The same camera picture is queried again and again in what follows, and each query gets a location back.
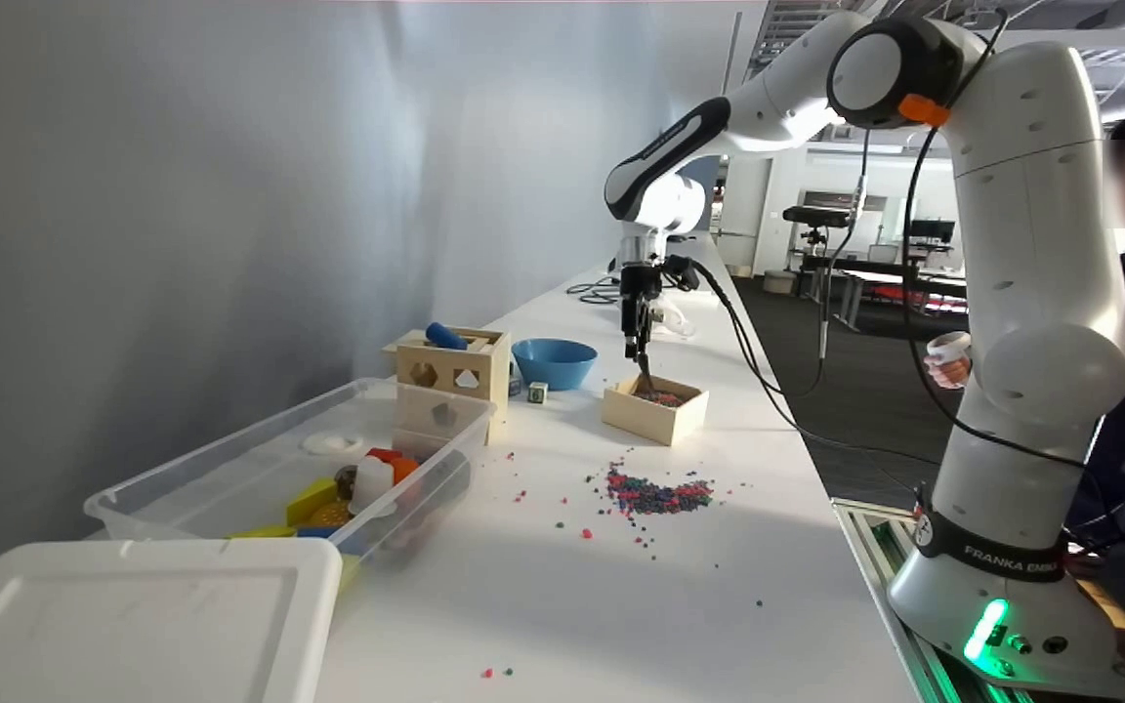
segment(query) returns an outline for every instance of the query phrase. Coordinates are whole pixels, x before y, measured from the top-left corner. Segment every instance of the green light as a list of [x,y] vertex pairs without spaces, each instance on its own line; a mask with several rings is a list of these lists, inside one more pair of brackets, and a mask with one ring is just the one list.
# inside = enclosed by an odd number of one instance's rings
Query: green light
[[969,663],[978,663],[978,669],[984,669],[984,672],[994,672],[994,675],[998,675],[1001,669],[994,669],[994,657],[984,657],[984,649],[990,649],[990,640],[994,640],[994,628],[1006,624],[1006,616],[1008,616],[1008,600],[1006,600],[1006,596],[994,596],[994,600],[984,603],[978,628],[969,631],[964,649],[960,649]]

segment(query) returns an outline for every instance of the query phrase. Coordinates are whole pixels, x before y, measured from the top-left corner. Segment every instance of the small wooden box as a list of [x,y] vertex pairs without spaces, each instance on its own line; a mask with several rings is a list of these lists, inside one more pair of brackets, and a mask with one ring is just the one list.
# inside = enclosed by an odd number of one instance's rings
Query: small wooden box
[[708,424],[708,391],[662,376],[626,378],[605,391],[602,420],[676,446]]
[[387,348],[395,376],[408,385],[430,385],[445,393],[469,393],[508,403],[511,385],[511,338],[490,326],[454,326],[464,342],[484,338],[490,348],[433,348],[424,326],[409,326]]

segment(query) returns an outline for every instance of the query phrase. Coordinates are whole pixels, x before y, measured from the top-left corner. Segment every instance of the table surface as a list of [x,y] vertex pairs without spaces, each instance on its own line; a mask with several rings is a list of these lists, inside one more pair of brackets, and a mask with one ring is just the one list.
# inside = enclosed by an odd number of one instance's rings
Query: table surface
[[[711,239],[691,253],[731,287]],[[322,703],[917,697],[814,456],[744,368],[718,298],[665,299],[688,326],[657,326],[653,368],[711,393],[708,424],[676,449],[600,419],[602,391],[632,376],[616,305],[558,286],[490,325],[583,338],[600,363],[547,406],[511,399],[445,518],[409,553],[369,560],[336,603]],[[714,501],[629,518],[605,495],[611,464],[714,478]]]

